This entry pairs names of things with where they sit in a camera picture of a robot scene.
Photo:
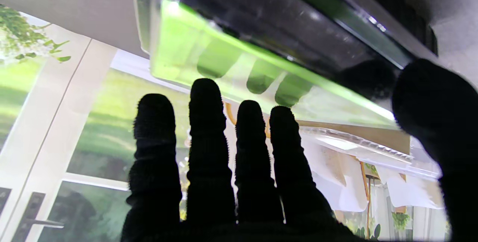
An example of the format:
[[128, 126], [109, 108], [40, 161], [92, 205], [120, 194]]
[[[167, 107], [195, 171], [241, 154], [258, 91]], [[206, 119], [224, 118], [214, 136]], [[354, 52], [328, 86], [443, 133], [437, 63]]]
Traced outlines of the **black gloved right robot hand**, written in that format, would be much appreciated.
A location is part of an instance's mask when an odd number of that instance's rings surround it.
[[[425, 59], [408, 64], [392, 95], [400, 127], [441, 169], [439, 179], [451, 242], [477, 241], [478, 95], [463, 77]], [[134, 121], [135, 161], [122, 242], [363, 242], [340, 223], [316, 187], [290, 108], [270, 113], [274, 172], [259, 104], [241, 103], [236, 124], [236, 186], [232, 188], [226, 118], [217, 84], [197, 79], [189, 102], [190, 185], [186, 220], [176, 161], [174, 108], [146, 94]]]

